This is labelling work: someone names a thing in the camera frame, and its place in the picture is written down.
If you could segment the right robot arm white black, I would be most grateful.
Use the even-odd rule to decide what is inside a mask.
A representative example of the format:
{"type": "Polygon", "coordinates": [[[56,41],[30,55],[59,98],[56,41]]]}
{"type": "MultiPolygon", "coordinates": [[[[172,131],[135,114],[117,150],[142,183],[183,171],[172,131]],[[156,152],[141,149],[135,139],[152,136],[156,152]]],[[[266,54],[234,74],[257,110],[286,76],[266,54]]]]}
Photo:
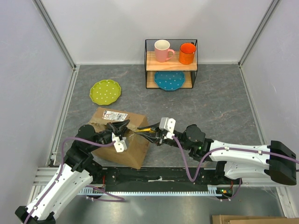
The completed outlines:
{"type": "Polygon", "coordinates": [[[269,145],[248,146],[220,142],[206,138],[196,124],[189,125],[182,133],[169,124],[139,127],[136,134],[157,146],[167,144],[188,151],[189,156],[202,164],[205,161],[217,163],[214,178],[218,183],[247,178],[270,179],[272,182],[295,186],[296,154],[280,141],[269,145]]]}

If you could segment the yellow utility knife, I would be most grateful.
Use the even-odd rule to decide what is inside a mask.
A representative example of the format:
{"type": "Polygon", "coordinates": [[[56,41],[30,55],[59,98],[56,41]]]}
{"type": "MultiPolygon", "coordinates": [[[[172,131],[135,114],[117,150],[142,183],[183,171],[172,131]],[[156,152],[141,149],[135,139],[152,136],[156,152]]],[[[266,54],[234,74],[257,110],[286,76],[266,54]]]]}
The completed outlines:
{"type": "Polygon", "coordinates": [[[135,132],[136,133],[155,133],[156,129],[153,127],[150,127],[150,128],[138,129],[135,132]]]}

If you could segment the brown cardboard express box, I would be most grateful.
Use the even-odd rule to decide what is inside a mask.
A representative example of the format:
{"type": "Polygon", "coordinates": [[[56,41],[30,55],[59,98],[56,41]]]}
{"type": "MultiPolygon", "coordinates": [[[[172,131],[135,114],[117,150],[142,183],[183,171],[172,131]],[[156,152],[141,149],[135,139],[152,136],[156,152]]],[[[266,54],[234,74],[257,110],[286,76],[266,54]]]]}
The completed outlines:
{"type": "Polygon", "coordinates": [[[140,169],[148,151],[149,142],[142,136],[134,133],[134,131],[137,130],[138,127],[148,125],[146,116],[99,107],[88,124],[92,125],[96,132],[100,132],[106,129],[106,124],[109,122],[113,123],[128,119],[130,120],[127,125],[128,130],[124,134],[124,137],[127,138],[127,149],[124,150],[124,152],[118,153],[113,146],[103,147],[93,151],[93,154],[109,162],[140,169]]]}

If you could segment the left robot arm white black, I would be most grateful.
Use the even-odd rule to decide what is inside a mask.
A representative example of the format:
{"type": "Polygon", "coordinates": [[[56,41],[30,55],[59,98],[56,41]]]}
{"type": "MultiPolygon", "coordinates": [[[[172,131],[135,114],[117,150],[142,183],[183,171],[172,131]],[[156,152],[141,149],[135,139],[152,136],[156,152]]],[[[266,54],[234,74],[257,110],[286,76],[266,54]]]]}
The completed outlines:
{"type": "Polygon", "coordinates": [[[64,208],[88,184],[99,183],[103,167],[93,159],[92,151],[113,146],[124,151],[125,132],[129,120],[109,122],[106,129],[95,131],[92,125],[83,125],[72,137],[70,149],[52,179],[28,205],[19,206],[16,216],[23,224],[54,224],[64,208]]]}

